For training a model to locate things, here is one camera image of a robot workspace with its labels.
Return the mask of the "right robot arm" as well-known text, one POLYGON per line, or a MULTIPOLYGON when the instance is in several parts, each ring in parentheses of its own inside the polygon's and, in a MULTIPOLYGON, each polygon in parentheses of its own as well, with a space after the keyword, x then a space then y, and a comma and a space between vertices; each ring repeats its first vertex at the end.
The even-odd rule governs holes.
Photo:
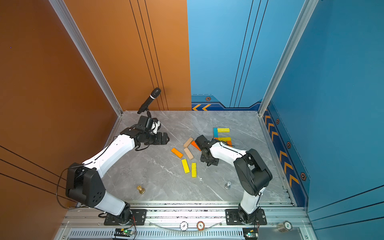
POLYGON ((201 162, 208 167, 217 166, 219 161, 224 161, 235 168, 244 189, 239 204, 239 218, 246 224, 254 220, 260 209, 260 198, 273 179, 272 172, 260 154, 254 149, 235 149, 217 139, 209 141, 203 135, 195 143, 202 152, 201 162))

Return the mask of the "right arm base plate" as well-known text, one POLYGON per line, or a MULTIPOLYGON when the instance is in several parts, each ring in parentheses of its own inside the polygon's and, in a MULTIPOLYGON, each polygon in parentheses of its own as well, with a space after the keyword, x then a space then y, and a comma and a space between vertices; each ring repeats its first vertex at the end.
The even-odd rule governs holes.
POLYGON ((267 225, 267 217, 261 208, 257 208, 252 214, 247 214, 242 209, 226 209, 226 223, 229 226, 234 225, 267 225))

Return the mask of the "long orange block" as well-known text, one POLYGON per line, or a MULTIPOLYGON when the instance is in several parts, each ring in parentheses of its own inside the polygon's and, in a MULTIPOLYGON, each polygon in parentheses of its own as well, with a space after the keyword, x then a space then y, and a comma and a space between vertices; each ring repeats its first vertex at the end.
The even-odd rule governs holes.
POLYGON ((197 150, 201 151, 195 141, 192 141, 191 145, 194 146, 197 150))

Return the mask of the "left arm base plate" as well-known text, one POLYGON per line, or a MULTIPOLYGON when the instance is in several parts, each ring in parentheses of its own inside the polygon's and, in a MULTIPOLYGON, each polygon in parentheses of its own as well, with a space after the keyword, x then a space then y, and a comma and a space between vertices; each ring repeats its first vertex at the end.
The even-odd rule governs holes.
POLYGON ((147 218, 146 209, 123 210, 119 216, 107 213, 104 221, 105 226, 143 226, 147 218))

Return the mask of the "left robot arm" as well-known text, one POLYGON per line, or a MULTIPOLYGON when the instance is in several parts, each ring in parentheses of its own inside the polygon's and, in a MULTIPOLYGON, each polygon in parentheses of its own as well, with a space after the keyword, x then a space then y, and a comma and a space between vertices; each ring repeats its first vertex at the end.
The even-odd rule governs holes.
POLYGON ((140 146, 166 145, 167 133, 153 133, 126 128, 106 148, 81 164, 68 168, 66 196, 90 208, 95 208, 121 219, 130 217, 130 204, 108 193, 102 178, 126 153, 140 151, 140 146))

